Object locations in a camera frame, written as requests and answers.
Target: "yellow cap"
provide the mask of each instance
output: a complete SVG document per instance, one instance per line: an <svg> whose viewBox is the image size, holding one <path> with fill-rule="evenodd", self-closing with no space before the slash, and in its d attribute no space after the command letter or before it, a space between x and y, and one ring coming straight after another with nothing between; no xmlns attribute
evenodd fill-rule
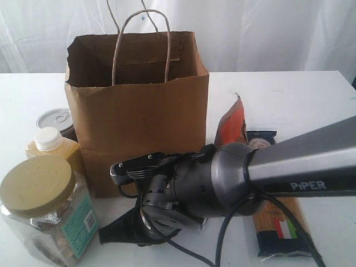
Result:
<svg viewBox="0 0 356 267"><path fill-rule="evenodd" d="M58 156L39 156L13 168L0 186L3 205L21 217L40 217L59 208L73 193L75 175Z"/></svg>

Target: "white curtain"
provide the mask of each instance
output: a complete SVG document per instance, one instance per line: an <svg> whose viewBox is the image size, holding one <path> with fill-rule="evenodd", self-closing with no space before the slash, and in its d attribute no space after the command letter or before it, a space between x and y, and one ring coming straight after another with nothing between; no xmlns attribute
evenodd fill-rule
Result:
<svg viewBox="0 0 356 267"><path fill-rule="evenodd" d="M105 0L0 0L0 72L64 72L75 36L115 33ZM356 76L355 0L145 0L194 31L209 71L339 70ZM122 25L140 0L110 0ZM152 14L161 31L163 19ZM147 15L127 32L151 32Z"/></svg>

